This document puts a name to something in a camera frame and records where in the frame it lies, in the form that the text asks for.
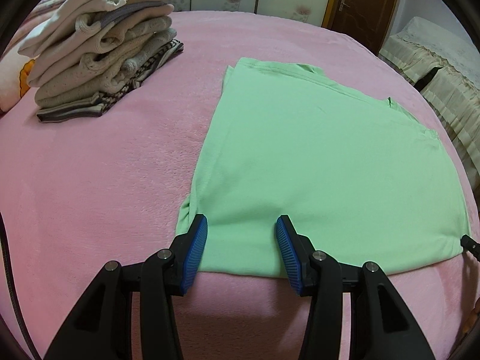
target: wooden door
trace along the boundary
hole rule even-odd
[[[331,30],[345,33],[375,55],[380,50],[397,0],[339,0]]]

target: pink blanket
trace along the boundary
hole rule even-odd
[[[275,17],[236,12],[172,17],[185,52],[104,116],[41,125],[30,90],[0,120],[0,211],[22,311],[41,355],[106,261],[135,263],[169,246],[223,73],[243,56],[320,66],[328,77],[369,96],[391,96],[438,130],[458,169],[473,236],[480,239],[465,171],[434,112],[363,46]],[[477,262],[462,255],[392,276],[438,360],[447,357],[474,305],[478,275]],[[297,298],[282,279],[200,273],[187,297],[174,305],[188,360],[292,360],[298,357],[309,299]],[[0,313],[23,343],[3,279]],[[349,317],[346,301],[344,318]],[[344,328],[342,359],[349,321]]]

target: door frame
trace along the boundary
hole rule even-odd
[[[324,15],[323,21],[322,21],[322,27],[327,28],[327,30],[332,29],[333,21],[335,19],[335,14],[337,14],[337,12],[338,12],[339,2],[340,2],[340,0],[328,0],[328,2],[327,2],[327,8],[325,10],[325,15]],[[383,37],[382,37],[382,44],[385,42],[385,38],[386,38],[386,36],[388,34],[388,31],[390,29],[390,26],[392,24],[393,16],[397,12],[397,4],[398,4],[398,0],[395,0],[392,12],[390,13],[390,17],[388,19],[388,25],[387,25],[385,33],[383,34]]]

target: metal bolt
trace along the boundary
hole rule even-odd
[[[314,251],[311,256],[318,260],[318,261],[323,261],[324,259],[327,258],[327,255],[325,254],[325,252],[321,251],[321,250],[316,250]]]
[[[106,263],[104,267],[105,267],[105,270],[111,272],[116,270],[118,265],[119,265],[118,262],[112,260]]]
[[[378,271],[378,265],[375,264],[373,261],[368,261],[365,264],[365,268],[367,268],[370,272],[376,272]]]
[[[170,249],[162,249],[162,250],[159,250],[157,253],[157,257],[162,260],[167,259],[171,255],[172,255],[172,251]]]

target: folded green t-shirt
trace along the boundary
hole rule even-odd
[[[282,214],[342,263],[407,271],[462,252],[457,170],[435,130],[391,99],[318,67],[242,58],[229,67],[177,233],[208,220],[200,269],[282,276]]]

